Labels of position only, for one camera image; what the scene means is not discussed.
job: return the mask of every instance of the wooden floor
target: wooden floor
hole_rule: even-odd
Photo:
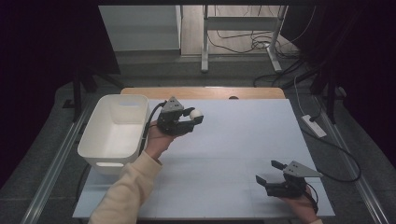
[[[208,16],[272,17],[277,15],[278,9],[278,6],[209,6]],[[181,31],[182,55],[201,54],[204,38],[203,30],[203,6],[184,6]],[[263,32],[265,31],[255,31],[254,34]],[[257,37],[258,41],[271,41],[272,32],[259,35],[251,35],[251,33],[252,31],[208,31],[208,36],[213,44],[240,52],[251,50],[252,38]],[[227,38],[233,35],[245,36]],[[294,52],[296,50],[296,48],[282,36],[279,36],[277,40],[279,41],[277,46],[280,45],[283,52]],[[231,50],[215,47],[213,44],[209,42],[209,54],[235,54],[235,52]],[[266,53],[266,50],[254,49],[248,52],[248,54],[252,53]]]

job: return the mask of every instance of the person's left hand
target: person's left hand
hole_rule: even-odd
[[[145,151],[152,159],[158,161],[161,154],[169,148],[177,137],[162,133],[157,127],[157,121],[152,121],[148,130],[148,142]]]

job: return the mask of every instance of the person's arm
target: person's arm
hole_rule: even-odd
[[[306,191],[311,194],[310,188],[306,188]],[[309,201],[305,196],[293,199],[280,199],[291,207],[293,213],[301,220],[303,224],[323,224],[323,222],[317,217],[311,201]]]
[[[135,162],[125,164],[120,179],[92,212],[89,223],[136,223],[139,208],[149,197],[154,178],[161,171],[158,159],[175,139],[161,133],[155,122],[152,124],[146,149]]]

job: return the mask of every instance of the gray floor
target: gray floor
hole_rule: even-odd
[[[121,75],[113,76],[129,87],[157,87],[157,86],[225,86],[225,87],[252,87],[255,77],[272,75],[272,66],[266,55],[255,57],[230,57],[212,56],[209,72],[200,72],[199,57],[179,57],[175,55],[146,55],[118,56]],[[283,67],[292,64],[294,60],[281,60]],[[280,79],[280,83],[293,80],[295,75],[301,74],[305,67],[291,75]],[[258,86],[271,86],[274,77],[267,77],[257,82]],[[84,92],[83,99],[91,96],[95,101],[101,96],[110,93],[119,93],[120,90],[112,84],[96,77],[99,86],[96,93]],[[309,93],[309,78],[297,85],[301,109],[305,114],[314,116],[318,113],[318,104]],[[35,196],[43,176],[48,171],[57,150],[71,125],[73,109],[63,108],[67,99],[72,99],[71,84],[60,88],[56,95],[56,103],[52,108],[47,123],[43,127],[26,157],[20,166],[0,191],[0,223],[20,223],[26,209]],[[290,99],[297,120],[302,115],[298,106],[297,94],[294,88],[285,90]],[[323,119],[318,123],[329,132]],[[389,223],[396,223],[396,172],[390,165],[379,148],[373,143],[365,131],[349,116],[342,105],[336,102],[335,118],[336,128],[352,154],[361,164],[365,180],[372,189],[375,197],[382,205]],[[346,163],[341,154],[334,147],[325,145],[318,140],[304,135],[308,148],[316,166],[340,178],[349,178]],[[77,154],[78,139],[71,147],[71,151],[64,164],[59,178],[51,191],[49,199],[38,219],[38,223],[78,223],[71,218],[74,203],[78,193],[78,181],[83,175],[86,162]],[[325,140],[334,142],[331,136]],[[363,200],[357,184],[343,184],[323,177],[325,189],[332,202],[335,217],[325,218],[324,223],[375,223],[369,212],[366,201]],[[195,223],[208,223],[208,221],[194,221]],[[216,223],[262,223],[262,220],[250,221],[213,221]],[[265,220],[265,223],[299,223],[298,220]]]

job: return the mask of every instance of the person's hand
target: person's hand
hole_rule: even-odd
[[[158,161],[161,154],[169,148],[177,137],[162,133],[157,127],[157,121],[152,121],[149,125],[148,142],[145,151],[152,159]]]
[[[311,194],[311,189],[306,187],[306,192]],[[318,220],[319,218],[315,214],[314,207],[311,201],[304,195],[299,198],[280,198],[282,201],[287,203],[293,213],[304,223],[308,224]]]

